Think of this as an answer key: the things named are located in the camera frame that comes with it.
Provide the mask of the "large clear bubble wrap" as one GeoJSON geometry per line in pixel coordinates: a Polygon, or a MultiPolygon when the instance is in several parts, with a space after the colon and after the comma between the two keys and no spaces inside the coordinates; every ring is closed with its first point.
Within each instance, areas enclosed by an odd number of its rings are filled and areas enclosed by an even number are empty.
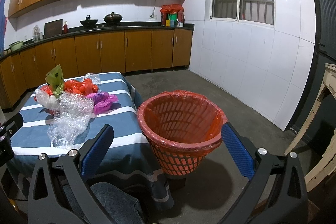
{"type": "Polygon", "coordinates": [[[63,92],[58,98],[56,115],[47,134],[56,147],[70,146],[88,127],[93,114],[94,102],[86,96],[63,92]]]}

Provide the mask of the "purple plastic bag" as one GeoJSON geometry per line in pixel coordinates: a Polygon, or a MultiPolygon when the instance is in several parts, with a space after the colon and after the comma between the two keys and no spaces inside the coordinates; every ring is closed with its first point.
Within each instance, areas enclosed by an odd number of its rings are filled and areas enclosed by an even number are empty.
{"type": "Polygon", "coordinates": [[[109,111],[114,103],[118,102],[118,98],[115,94],[109,94],[108,92],[91,93],[86,98],[93,101],[93,113],[95,115],[102,114],[109,111]]]}

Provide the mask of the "red plastic bag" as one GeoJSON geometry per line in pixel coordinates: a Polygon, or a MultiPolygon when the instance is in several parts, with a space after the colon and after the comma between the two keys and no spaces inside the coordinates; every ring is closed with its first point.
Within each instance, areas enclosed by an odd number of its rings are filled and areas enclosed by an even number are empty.
{"type": "Polygon", "coordinates": [[[91,79],[84,79],[82,82],[77,80],[68,80],[64,83],[64,91],[72,94],[87,96],[98,92],[98,86],[91,79]]]}
{"type": "Polygon", "coordinates": [[[47,93],[49,96],[51,96],[53,94],[51,88],[48,85],[42,86],[40,88],[40,90],[44,91],[45,93],[47,93]]]}

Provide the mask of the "green paw print bag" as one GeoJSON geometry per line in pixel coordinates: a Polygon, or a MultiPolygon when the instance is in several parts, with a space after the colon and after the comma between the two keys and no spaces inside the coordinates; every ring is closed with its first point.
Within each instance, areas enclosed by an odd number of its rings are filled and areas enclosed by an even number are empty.
{"type": "Polygon", "coordinates": [[[58,98],[64,91],[64,76],[62,67],[57,65],[46,74],[45,81],[53,95],[58,98]]]}

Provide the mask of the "small clear plastic bag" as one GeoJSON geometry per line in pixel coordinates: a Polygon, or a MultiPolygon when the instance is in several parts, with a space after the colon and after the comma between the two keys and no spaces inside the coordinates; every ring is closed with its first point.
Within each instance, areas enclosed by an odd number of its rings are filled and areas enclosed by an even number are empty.
{"type": "Polygon", "coordinates": [[[56,111],[59,110],[59,101],[58,99],[54,96],[54,94],[52,94],[51,96],[49,96],[47,93],[45,93],[44,91],[37,89],[35,91],[35,98],[36,101],[42,105],[43,107],[52,110],[52,111],[56,111]]]}

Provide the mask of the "red plastic trash basket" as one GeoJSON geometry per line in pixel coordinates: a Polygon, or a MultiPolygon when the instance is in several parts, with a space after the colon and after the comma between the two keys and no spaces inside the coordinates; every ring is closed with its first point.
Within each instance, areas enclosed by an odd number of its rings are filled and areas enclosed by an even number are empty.
{"type": "Polygon", "coordinates": [[[186,90],[162,92],[143,102],[137,111],[163,172],[171,178],[192,173],[222,143],[228,119],[207,97],[186,90]]]}

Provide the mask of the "lower wooden kitchen cabinets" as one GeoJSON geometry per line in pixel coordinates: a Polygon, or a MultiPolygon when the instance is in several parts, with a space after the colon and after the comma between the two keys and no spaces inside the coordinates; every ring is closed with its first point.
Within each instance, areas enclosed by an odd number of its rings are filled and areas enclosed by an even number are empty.
{"type": "Polygon", "coordinates": [[[56,39],[1,58],[1,108],[12,110],[26,91],[60,65],[64,78],[188,67],[193,30],[135,28],[56,39]]]}

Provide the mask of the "black kitchen countertop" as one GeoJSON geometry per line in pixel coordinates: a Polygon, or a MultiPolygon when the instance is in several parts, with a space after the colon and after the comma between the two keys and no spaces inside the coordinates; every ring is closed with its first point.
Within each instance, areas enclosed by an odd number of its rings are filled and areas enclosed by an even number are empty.
{"type": "Polygon", "coordinates": [[[183,27],[168,27],[168,26],[161,26],[160,22],[120,22],[117,26],[107,26],[106,24],[100,23],[97,24],[95,28],[85,29],[84,27],[74,27],[70,28],[68,33],[61,34],[57,36],[53,36],[51,38],[42,39],[38,42],[34,42],[33,40],[27,40],[23,43],[23,46],[16,51],[12,51],[11,53],[7,53],[4,55],[1,53],[1,61],[11,55],[15,55],[17,53],[21,53],[21,51],[28,50],[32,47],[38,46],[40,44],[46,42],[52,42],[55,40],[65,39],[69,37],[75,36],[82,36],[82,35],[89,35],[95,34],[100,32],[113,32],[113,31],[125,31],[125,30],[144,30],[144,29],[157,29],[157,30],[170,30],[170,29],[181,29],[181,30],[191,30],[195,29],[194,23],[184,23],[183,27]]]}

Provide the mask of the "blue white striped tablecloth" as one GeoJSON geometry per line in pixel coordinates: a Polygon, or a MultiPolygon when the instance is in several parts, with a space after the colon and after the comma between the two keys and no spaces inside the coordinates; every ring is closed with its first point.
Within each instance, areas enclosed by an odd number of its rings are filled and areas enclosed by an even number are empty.
{"type": "MultiPolygon", "coordinates": [[[[149,142],[137,120],[137,109],[142,104],[140,94],[120,72],[100,73],[100,90],[115,94],[118,106],[115,110],[90,120],[88,129],[78,136],[73,145],[79,149],[86,140],[94,138],[103,125],[114,130],[114,139],[102,160],[96,175],[111,176],[127,186],[141,184],[145,193],[158,210],[173,207],[169,184],[159,166],[149,142]]],[[[30,96],[20,110],[23,126],[11,138],[15,156],[7,163],[9,172],[18,188],[26,196],[37,157],[46,153],[58,157],[69,151],[68,147],[52,143],[47,135],[52,117],[30,96]]]]}

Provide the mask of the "white wooden furniture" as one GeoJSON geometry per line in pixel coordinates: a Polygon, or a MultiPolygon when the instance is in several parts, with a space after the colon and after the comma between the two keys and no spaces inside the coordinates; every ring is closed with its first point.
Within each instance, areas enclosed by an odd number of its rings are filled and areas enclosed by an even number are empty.
{"type": "MultiPolygon", "coordinates": [[[[331,63],[325,64],[325,72],[314,104],[294,140],[285,150],[285,155],[292,157],[295,155],[294,148],[305,136],[307,130],[314,122],[315,116],[322,113],[319,108],[326,98],[335,99],[335,65],[331,63]]],[[[309,141],[309,145],[312,148],[317,148],[320,144],[322,147],[319,150],[322,152],[322,156],[319,162],[305,176],[308,192],[312,191],[323,180],[330,180],[335,175],[335,122],[316,122],[315,130],[316,133],[309,141]]]]}

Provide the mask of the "green bowl on counter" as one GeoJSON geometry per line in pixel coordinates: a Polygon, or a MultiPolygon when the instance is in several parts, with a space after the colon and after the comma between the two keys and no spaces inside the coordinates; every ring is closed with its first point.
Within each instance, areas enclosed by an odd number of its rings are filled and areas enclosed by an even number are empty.
{"type": "Polygon", "coordinates": [[[10,49],[11,51],[16,51],[16,50],[19,50],[21,47],[23,47],[23,41],[20,40],[20,41],[16,41],[12,44],[10,44],[10,49]]]}

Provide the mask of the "glass jar on counter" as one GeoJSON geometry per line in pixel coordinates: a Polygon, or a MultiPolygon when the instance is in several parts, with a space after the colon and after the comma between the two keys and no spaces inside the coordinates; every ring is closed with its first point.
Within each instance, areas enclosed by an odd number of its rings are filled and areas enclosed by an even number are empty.
{"type": "Polygon", "coordinates": [[[38,42],[38,41],[42,40],[42,38],[43,38],[43,35],[42,35],[42,32],[41,32],[41,29],[39,28],[38,25],[35,25],[33,27],[33,41],[38,42]]]}

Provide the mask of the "dark cutting board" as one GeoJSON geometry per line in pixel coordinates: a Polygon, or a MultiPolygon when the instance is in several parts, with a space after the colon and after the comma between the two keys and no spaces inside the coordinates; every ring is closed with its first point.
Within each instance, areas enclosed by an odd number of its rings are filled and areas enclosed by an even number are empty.
{"type": "Polygon", "coordinates": [[[58,19],[52,22],[47,22],[44,25],[43,37],[45,39],[61,35],[63,33],[63,20],[58,19]]]}

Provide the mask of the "red bottle on counter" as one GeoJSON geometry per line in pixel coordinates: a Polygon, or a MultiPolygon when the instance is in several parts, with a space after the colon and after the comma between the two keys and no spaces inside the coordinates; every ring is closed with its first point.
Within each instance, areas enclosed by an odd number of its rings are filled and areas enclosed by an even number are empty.
{"type": "Polygon", "coordinates": [[[67,34],[67,33],[68,33],[68,25],[67,25],[67,22],[65,21],[63,25],[63,34],[67,34]]]}

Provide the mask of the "black pan on stove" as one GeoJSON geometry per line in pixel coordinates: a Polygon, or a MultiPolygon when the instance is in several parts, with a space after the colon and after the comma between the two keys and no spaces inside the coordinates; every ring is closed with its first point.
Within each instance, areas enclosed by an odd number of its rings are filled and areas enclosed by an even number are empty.
{"type": "Polygon", "coordinates": [[[98,19],[91,19],[91,16],[87,15],[85,20],[81,20],[80,23],[85,29],[91,29],[96,27],[98,19]]]}

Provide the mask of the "black wok with lid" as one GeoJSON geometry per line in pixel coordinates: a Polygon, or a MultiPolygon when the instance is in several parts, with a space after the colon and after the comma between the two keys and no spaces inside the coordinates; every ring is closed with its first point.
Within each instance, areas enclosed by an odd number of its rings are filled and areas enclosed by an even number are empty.
{"type": "Polygon", "coordinates": [[[104,22],[108,26],[116,26],[121,22],[122,19],[123,16],[115,12],[111,12],[110,14],[104,16],[104,22]]]}

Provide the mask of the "green yellow containers on counter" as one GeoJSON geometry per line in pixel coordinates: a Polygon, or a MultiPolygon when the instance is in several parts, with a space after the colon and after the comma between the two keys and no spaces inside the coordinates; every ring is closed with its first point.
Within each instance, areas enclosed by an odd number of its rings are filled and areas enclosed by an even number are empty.
{"type": "Polygon", "coordinates": [[[184,14],[167,14],[166,17],[166,26],[167,27],[183,27],[184,26],[184,14]]]}

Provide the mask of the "red bag on counter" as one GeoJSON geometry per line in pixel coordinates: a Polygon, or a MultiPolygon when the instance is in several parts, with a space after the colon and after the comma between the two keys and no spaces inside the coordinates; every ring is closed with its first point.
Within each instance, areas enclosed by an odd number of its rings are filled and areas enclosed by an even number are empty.
{"type": "Polygon", "coordinates": [[[161,25],[166,26],[167,14],[177,14],[177,13],[184,14],[184,8],[179,4],[163,5],[160,9],[160,13],[161,13],[161,25]]]}

